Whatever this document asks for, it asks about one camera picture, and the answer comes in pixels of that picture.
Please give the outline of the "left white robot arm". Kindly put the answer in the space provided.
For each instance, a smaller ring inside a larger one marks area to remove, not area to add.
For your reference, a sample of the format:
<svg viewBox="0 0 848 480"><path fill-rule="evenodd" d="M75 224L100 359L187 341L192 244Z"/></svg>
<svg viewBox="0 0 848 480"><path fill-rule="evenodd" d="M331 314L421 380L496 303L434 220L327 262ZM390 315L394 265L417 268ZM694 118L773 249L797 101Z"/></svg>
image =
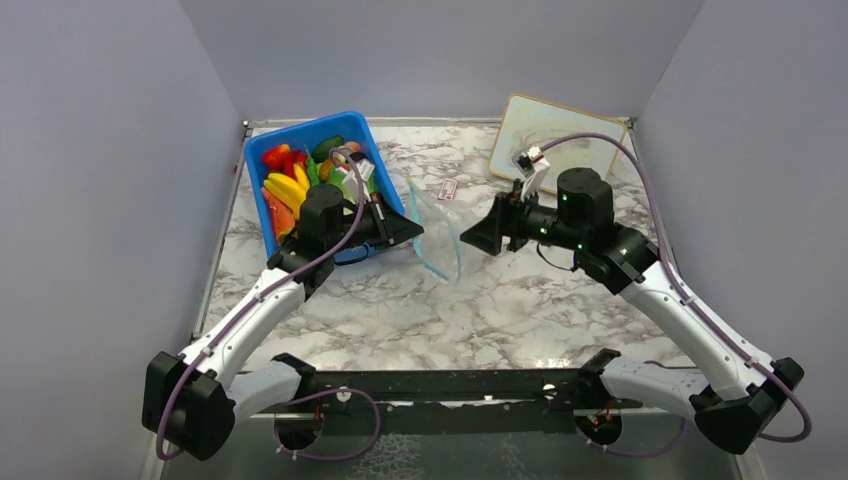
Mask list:
<svg viewBox="0 0 848 480"><path fill-rule="evenodd" d="M171 445L174 455L207 460L252 415L277 403L294 411L309 406L312 367L284 356L244 373L247 359L330 276L337 251L392 248L423 232L379 194L352 203L334 185L311 188L293 234L236 307L179 354L160 352L148 364L142 424L156 435L158 457L171 459Z"/></svg>

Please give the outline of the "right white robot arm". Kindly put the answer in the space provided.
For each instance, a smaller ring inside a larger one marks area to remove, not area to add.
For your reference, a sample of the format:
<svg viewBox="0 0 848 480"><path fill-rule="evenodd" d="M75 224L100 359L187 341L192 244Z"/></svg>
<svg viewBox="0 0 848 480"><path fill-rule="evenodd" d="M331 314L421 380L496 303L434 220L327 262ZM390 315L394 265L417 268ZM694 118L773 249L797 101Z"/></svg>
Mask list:
<svg viewBox="0 0 848 480"><path fill-rule="evenodd" d="M716 447L745 453L803 379L802 367L742 340L736 344L745 352L733 352L719 337L730 328L718 323L711 330L698 316L701 307L674 290L678 278L664 271L657 246L615 221L612 188L594 170L560 173L554 208L522 198L521 190L516 181L498 193L461 241L490 255L529 241L573 251L577 268L649 317L696 366L672 371L604 349L581 367L579 398L592 407L622 399L660 408L693 422Z"/></svg>

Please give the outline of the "clear zip top bag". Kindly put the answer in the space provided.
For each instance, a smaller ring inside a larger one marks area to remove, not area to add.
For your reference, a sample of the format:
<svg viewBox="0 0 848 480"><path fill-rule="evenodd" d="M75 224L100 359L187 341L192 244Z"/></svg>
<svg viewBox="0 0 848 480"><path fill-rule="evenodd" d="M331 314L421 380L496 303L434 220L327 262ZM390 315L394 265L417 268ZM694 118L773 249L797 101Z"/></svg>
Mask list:
<svg viewBox="0 0 848 480"><path fill-rule="evenodd" d="M464 269L460 234L466 224L465 214L454 199L438 200L438 191L433 196L419 188L412 178L407 178L406 184L406 215L424 228L424 233L413 239L416 255L436 277L457 285Z"/></svg>

